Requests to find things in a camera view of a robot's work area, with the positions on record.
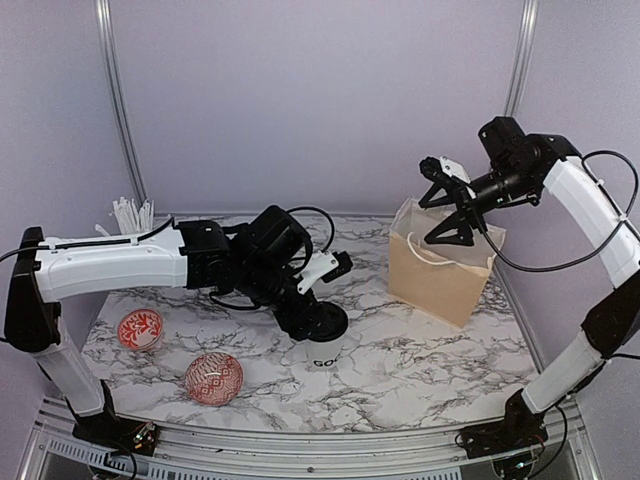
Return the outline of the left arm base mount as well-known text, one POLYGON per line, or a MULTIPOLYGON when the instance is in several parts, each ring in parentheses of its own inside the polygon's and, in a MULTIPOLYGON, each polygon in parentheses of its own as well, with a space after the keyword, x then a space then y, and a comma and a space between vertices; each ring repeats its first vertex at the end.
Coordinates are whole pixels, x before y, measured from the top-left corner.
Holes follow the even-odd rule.
POLYGON ((109 415, 79 417, 72 432, 76 439, 144 456, 154 454, 158 434, 153 422, 109 415))

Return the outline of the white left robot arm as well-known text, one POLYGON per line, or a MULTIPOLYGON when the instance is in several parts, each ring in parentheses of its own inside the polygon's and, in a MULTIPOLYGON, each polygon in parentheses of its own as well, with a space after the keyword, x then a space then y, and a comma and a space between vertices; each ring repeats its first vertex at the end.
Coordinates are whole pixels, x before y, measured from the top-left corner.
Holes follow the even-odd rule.
POLYGON ((63 333, 61 302, 76 295, 138 287, 239 292, 253 309, 270 309, 296 341, 332 341, 346 330, 344 312, 312 291, 337 267, 330 252, 314 253, 307 230, 272 205, 249 223, 167 220, 146 234, 62 241, 27 229, 10 252, 5 340, 37 358, 66 397, 77 421, 106 445, 125 438, 108 387, 97 380, 63 333))

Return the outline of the brown paper bag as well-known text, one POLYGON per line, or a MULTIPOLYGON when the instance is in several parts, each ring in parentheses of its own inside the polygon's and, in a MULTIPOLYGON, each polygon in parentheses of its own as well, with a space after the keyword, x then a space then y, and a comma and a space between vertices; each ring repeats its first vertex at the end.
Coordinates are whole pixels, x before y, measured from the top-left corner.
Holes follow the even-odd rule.
POLYGON ((425 236, 451 213, 407 198, 389 228, 389 294, 463 329, 479 304, 496 252, 480 233, 474 245, 429 245, 425 236))

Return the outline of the white paper coffee cup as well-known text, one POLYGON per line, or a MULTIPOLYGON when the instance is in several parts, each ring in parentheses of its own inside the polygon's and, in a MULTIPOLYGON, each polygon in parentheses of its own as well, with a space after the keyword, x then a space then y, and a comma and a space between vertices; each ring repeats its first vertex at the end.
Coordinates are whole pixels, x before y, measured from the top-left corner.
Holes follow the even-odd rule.
POLYGON ((343 338, 323 342, 308 340, 305 345, 308 370, 315 372, 335 368, 343 348, 343 338))

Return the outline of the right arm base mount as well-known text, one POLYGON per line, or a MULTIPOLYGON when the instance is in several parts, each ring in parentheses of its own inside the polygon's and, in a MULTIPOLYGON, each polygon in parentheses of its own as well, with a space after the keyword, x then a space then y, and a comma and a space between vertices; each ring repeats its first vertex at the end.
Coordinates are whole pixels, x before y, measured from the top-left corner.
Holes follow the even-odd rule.
POLYGON ((539 419, 508 421, 506 419, 467 426, 459 431, 456 444, 469 459, 507 453, 542 445, 548 433, 539 419))

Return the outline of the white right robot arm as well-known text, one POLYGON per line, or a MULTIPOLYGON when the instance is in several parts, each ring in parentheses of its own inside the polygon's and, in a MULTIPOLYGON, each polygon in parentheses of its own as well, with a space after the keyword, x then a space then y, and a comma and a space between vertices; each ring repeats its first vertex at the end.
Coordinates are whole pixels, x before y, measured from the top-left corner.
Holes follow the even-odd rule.
POLYGON ((498 116, 478 132, 489 158, 486 174, 471 178, 465 168, 446 157, 428 156, 419 171, 431 187, 419 201, 423 210, 450 206, 452 212, 424 237, 429 245, 471 247, 475 234, 488 238, 486 214, 529 204, 536 206, 549 193, 569 213, 591 252, 552 266, 525 266, 502 253, 493 240, 488 246, 507 266, 522 273, 548 274, 599 260, 612 290, 589 310, 576 338, 545 370, 508 401, 495 430, 506 448, 515 448, 534 431, 541 416, 567 395, 578 391, 639 330, 639 231, 602 179, 565 137, 525 133, 518 122, 498 116))

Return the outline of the black cup lid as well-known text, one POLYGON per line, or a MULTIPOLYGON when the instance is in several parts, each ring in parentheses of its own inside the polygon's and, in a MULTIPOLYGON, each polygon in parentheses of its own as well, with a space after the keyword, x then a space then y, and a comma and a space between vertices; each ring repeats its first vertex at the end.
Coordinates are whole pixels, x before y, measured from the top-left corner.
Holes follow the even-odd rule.
POLYGON ((311 309, 302 339, 320 343, 334 341, 347 331, 348 325, 349 318, 344 309, 322 301, 311 309))

